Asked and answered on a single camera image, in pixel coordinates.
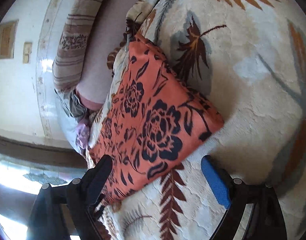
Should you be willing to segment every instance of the light switch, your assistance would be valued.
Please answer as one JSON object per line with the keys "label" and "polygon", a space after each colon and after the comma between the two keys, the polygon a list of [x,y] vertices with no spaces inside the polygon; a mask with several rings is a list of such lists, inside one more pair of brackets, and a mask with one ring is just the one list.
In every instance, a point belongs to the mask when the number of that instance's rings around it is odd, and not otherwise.
{"label": "light switch", "polygon": [[30,61],[30,54],[32,53],[32,43],[25,42],[23,49],[23,63],[28,64]]}

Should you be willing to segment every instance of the white wall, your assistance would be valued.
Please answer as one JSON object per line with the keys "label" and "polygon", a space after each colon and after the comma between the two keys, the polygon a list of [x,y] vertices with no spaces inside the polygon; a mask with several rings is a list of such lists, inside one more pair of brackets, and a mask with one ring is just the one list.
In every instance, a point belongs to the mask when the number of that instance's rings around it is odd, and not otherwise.
{"label": "white wall", "polygon": [[[36,56],[44,16],[51,0],[16,0],[2,20],[19,20],[14,59],[0,60],[0,135],[30,143],[69,147],[46,139],[36,95]],[[23,64],[24,42],[32,42],[30,64]]]}

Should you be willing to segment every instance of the gray cloth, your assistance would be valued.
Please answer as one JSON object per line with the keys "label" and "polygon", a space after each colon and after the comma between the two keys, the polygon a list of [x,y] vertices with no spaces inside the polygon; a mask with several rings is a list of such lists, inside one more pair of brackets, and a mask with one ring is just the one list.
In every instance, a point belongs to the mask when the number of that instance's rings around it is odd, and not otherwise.
{"label": "gray cloth", "polygon": [[84,149],[77,145],[77,133],[75,129],[80,120],[85,116],[87,108],[81,104],[80,99],[75,93],[75,89],[64,93],[55,90],[55,93],[55,106],[58,123],[65,138],[69,141],[74,150],[79,154],[83,154]]}

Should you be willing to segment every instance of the blanket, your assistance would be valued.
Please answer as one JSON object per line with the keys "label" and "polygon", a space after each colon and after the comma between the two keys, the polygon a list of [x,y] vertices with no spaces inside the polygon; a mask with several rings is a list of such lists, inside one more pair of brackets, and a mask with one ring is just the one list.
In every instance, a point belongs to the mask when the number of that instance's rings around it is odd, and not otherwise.
{"label": "blanket", "polygon": [[[306,230],[306,16],[297,3],[139,0],[127,14],[128,39],[139,26],[178,76],[214,104],[225,125],[167,176],[107,207],[103,220],[112,238],[208,239],[224,214],[200,170],[201,158],[211,154],[232,177],[273,185],[288,239],[299,239]],[[128,46],[115,58],[90,148],[127,68]],[[88,162],[94,165],[89,154]]]}

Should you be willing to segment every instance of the blue gripper pad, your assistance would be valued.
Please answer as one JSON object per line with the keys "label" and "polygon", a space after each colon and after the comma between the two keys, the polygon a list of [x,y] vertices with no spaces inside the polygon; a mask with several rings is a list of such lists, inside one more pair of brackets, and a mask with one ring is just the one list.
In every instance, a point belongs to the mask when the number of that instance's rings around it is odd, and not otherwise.
{"label": "blue gripper pad", "polygon": [[200,167],[218,204],[228,209],[231,205],[228,188],[221,180],[220,176],[218,175],[210,161],[206,158],[206,156],[202,158],[200,162]]}

